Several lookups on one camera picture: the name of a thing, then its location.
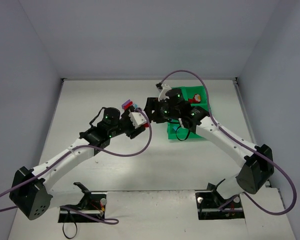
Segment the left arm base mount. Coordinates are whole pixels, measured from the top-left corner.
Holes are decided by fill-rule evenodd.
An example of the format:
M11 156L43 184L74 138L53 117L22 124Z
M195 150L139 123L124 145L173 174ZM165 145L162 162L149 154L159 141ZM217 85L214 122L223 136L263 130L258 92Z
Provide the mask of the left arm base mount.
M79 211L85 215L99 220L105 219L107 194L105 192L92 192L89 196L84 196L78 204L66 204L65 206ZM96 223L96 221L68 211L64 208L59 210L58 223Z

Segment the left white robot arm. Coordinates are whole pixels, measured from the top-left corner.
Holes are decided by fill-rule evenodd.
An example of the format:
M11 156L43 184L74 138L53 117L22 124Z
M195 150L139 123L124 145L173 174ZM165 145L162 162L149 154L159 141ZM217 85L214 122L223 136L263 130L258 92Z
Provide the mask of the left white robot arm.
M89 123L88 130L65 150L50 160L31 169L21 167L14 175L10 200L29 219L42 216L56 200L53 186L68 172L86 160L105 152L111 139L122 134L133 139L146 129L150 119L141 108L127 108L120 113L117 108L104 107L100 122Z

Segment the red white printed lego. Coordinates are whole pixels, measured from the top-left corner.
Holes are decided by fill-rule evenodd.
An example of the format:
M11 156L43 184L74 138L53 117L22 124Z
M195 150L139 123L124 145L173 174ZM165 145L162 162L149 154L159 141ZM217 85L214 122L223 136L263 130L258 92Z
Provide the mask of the red white printed lego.
M192 97L192 103L199 104L200 102L201 102L201 95L198 93L194 94L194 96Z

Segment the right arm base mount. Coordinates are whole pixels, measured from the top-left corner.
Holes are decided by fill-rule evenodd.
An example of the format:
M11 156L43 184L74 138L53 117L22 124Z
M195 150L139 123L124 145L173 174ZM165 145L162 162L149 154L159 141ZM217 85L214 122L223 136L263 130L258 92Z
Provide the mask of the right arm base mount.
M200 221L244 219L241 198L218 199L210 190L196 191L197 217Z

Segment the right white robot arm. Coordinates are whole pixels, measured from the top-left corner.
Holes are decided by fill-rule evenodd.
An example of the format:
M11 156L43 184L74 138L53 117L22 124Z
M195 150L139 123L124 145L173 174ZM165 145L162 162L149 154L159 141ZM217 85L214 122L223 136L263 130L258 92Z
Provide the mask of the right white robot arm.
M177 121L182 128L212 142L235 161L240 171L213 188L224 200L242 192L256 194L274 173L273 165L264 159L273 158L269 146L257 146L233 133L225 134L224 127L206 109L184 99L180 88L167 87L159 97L147 98L145 112L155 123Z

